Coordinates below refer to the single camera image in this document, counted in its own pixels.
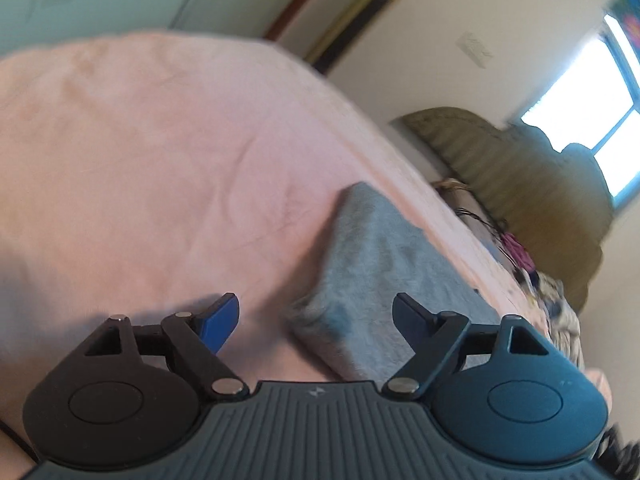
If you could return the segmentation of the grey sweater with navy sleeves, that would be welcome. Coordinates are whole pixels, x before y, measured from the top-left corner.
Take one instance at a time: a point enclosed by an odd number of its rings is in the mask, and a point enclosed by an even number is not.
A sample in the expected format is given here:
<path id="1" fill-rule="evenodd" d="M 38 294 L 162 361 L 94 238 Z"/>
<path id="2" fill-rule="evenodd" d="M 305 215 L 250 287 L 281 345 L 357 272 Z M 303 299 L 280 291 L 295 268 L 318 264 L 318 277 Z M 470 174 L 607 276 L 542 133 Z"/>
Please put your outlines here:
<path id="1" fill-rule="evenodd" d="M 317 285 L 284 315 L 339 378 L 382 384 L 413 355 L 392 319 L 400 292 L 433 313 L 454 311 L 476 324 L 500 320 L 419 228 L 360 182 L 342 193 Z"/>

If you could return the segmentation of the pile of clothes on bed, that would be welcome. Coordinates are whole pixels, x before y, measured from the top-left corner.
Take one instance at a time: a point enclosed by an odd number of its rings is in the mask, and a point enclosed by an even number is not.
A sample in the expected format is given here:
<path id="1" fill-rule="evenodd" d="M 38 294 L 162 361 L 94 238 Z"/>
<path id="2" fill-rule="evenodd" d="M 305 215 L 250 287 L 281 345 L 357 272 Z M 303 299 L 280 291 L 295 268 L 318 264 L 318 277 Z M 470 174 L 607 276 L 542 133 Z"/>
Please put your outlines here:
<path id="1" fill-rule="evenodd" d="M 492 220 L 468 186 L 456 179 L 436 181 L 434 188 L 457 217 L 487 248 L 521 287 L 529 303 L 540 311 L 552 344 L 580 370 L 585 370 L 580 324 L 564 296 L 564 286 L 537 270 L 516 237 Z"/>

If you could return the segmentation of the pink bed sheet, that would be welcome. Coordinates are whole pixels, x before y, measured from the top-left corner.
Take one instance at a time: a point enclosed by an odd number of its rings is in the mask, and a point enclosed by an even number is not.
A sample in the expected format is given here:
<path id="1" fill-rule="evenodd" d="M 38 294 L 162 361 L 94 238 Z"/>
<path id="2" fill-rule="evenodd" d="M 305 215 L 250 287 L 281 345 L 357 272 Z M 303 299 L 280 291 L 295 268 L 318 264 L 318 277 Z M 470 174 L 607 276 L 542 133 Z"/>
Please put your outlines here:
<path id="1" fill-rule="evenodd" d="M 348 382 L 284 311 L 342 193 L 384 195 L 498 313 Z M 240 320 L 213 354 L 195 317 Z M 34 479 L 603 479 L 598 389 L 380 130 L 281 50 L 140 34 L 1 62 L 1 417 Z"/>

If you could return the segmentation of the olive upholstered headboard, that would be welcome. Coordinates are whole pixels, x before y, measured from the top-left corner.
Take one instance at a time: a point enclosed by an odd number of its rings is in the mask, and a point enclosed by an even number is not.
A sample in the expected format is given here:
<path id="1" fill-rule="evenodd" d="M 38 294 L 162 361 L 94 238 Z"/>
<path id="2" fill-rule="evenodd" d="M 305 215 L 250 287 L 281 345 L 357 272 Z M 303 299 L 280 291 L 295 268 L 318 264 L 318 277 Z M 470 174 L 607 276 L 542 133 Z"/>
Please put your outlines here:
<path id="1" fill-rule="evenodd" d="M 538 271 L 563 283 L 568 303 L 581 311 L 614 219 L 612 195 L 590 149 L 570 144 L 555 151 L 536 127 L 498 129 L 457 107 L 419 110 L 399 120 L 491 218 L 504 222 Z"/>

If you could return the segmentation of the window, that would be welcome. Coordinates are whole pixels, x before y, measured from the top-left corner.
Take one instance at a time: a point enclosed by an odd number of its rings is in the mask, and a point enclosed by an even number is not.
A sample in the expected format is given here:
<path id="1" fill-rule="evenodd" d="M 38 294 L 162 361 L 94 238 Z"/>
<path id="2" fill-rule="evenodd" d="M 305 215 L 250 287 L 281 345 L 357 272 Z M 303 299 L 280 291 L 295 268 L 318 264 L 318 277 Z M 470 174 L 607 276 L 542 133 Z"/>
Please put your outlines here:
<path id="1" fill-rule="evenodd" d="M 521 114 L 552 148 L 588 148 L 603 172 L 614 206 L 639 188 L 639 49 L 623 21 L 606 14 L 562 74 Z"/>

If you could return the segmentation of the gold tower fan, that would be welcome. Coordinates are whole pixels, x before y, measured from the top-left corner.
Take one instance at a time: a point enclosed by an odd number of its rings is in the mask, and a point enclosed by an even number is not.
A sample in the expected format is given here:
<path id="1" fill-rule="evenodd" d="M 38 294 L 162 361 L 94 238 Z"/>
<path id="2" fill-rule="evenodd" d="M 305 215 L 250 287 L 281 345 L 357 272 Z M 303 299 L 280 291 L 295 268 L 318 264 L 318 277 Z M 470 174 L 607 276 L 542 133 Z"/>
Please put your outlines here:
<path id="1" fill-rule="evenodd" d="M 307 52 L 304 61 L 326 76 L 376 19 L 397 0 L 352 0 Z"/>

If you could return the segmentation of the white wall socket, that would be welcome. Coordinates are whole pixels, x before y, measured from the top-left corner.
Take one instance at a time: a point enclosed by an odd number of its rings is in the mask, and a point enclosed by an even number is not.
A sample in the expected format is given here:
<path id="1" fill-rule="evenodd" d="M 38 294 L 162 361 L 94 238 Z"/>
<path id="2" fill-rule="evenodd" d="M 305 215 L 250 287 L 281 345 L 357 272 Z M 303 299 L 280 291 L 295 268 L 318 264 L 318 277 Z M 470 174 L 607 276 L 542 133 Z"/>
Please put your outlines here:
<path id="1" fill-rule="evenodd" d="M 486 68 L 494 58 L 491 50 L 472 32 L 464 32 L 456 45 L 479 68 Z"/>

